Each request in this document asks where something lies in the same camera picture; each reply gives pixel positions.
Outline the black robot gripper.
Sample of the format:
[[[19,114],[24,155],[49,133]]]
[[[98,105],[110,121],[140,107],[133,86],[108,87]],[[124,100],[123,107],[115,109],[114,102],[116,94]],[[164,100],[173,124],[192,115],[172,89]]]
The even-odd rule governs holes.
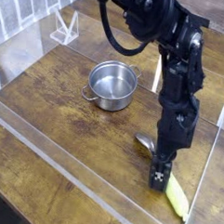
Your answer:
[[[200,114],[198,99],[171,102],[160,97],[163,107],[158,121],[157,149],[150,167],[150,188],[165,192],[171,173],[171,167],[177,151],[191,146],[193,133]]]

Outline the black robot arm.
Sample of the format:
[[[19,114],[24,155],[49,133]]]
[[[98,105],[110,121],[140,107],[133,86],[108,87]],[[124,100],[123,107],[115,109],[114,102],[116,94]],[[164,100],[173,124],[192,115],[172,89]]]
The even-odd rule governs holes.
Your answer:
[[[125,56],[136,56],[156,42],[162,55],[163,83],[159,103],[163,110],[157,123],[157,147],[152,153],[150,188],[164,192],[171,178],[173,160],[188,149],[200,114],[195,93],[203,88],[203,27],[209,21],[190,13],[178,0],[112,0],[123,10],[125,24],[140,41],[135,49],[119,45],[110,29],[107,3],[97,0],[102,26],[109,43]]]

